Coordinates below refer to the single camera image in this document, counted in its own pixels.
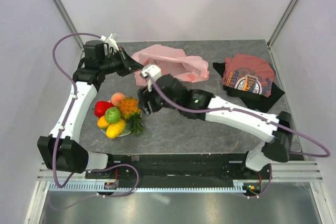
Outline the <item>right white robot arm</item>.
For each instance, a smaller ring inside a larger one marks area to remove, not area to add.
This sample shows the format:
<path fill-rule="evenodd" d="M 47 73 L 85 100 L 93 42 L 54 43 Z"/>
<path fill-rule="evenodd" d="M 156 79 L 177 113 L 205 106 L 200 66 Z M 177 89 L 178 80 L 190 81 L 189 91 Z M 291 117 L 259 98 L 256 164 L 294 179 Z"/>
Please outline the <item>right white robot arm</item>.
<path fill-rule="evenodd" d="M 241 174 L 254 178 L 270 162 L 286 163 L 290 160 L 292 134 L 289 132 L 291 115 L 287 112 L 267 114 L 230 103 L 223 98 L 200 89 L 188 89 L 170 74 L 157 78 L 147 72 L 147 87 L 138 91 L 140 105 L 149 115 L 169 108 L 191 120 L 225 124 L 250 133 L 262 142 L 245 155 Z"/>

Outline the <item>pink plastic bag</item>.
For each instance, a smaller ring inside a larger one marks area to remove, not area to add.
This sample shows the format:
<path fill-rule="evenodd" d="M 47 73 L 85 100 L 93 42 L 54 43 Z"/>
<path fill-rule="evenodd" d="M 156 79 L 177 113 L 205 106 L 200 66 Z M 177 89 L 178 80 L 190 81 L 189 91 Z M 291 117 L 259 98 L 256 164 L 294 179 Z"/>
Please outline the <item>pink plastic bag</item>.
<path fill-rule="evenodd" d="M 196 83 L 209 78 L 208 62 L 200 56 L 187 56 L 182 49 L 156 44 L 135 52 L 132 59 L 143 66 L 157 65 L 163 74 L 184 82 Z"/>

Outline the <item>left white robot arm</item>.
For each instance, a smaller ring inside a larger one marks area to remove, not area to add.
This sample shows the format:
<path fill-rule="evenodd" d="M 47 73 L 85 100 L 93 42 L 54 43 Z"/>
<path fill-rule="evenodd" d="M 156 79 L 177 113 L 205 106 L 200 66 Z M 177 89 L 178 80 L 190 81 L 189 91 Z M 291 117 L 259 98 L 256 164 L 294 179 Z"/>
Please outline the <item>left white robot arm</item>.
<path fill-rule="evenodd" d="M 114 35 L 87 41 L 83 49 L 84 66 L 72 76 L 66 75 L 72 87 L 61 116 L 49 135 L 38 139 L 37 146 L 46 167 L 53 173 L 81 174 L 97 169 L 103 178 L 111 178 L 115 165 L 109 162 L 109 156 L 88 152 L 79 144 L 82 124 L 106 75 L 117 73 L 124 77 L 143 66 L 117 45 Z"/>

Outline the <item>pineapple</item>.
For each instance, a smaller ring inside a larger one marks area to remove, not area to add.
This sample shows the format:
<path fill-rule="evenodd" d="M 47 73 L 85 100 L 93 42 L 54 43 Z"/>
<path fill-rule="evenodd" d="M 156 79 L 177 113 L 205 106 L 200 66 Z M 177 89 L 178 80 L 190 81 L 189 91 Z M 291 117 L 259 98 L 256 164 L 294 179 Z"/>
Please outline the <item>pineapple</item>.
<path fill-rule="evenodd" d="M 131 129 L 131 133 L 141 136 L 145 130 L 142 125 L 142 111 L 138 108 L 138 100 L 132 97 L 122 99 L 118 105 L 123 119 Z"/>

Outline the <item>green apple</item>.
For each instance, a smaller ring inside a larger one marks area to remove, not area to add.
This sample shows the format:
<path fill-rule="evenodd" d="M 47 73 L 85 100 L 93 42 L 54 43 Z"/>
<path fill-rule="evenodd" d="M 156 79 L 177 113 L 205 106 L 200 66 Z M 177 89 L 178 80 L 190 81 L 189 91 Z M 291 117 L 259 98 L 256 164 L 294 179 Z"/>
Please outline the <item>green apple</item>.
<path fill-rule="evenodd" d="M 104 116 L 105 120 L 110 124 L 118 123 L 122 118 L 122 114 L 117 107 L 108 108 Z"/>

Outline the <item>peach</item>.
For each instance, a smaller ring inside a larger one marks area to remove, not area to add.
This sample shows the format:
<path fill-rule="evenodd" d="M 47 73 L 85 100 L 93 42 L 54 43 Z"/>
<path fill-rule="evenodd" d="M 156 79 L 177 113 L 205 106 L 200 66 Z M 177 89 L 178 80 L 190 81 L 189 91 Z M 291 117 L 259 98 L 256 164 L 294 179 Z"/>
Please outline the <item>peach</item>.
<path fill-rule="evenodd" d="M 119 106 L 119 103 L 126 98 L 126 95 L 124 95 L 123 93 L 115 93 L 111 99 L 110 102 L 114 105 L 114 106 Z"/>

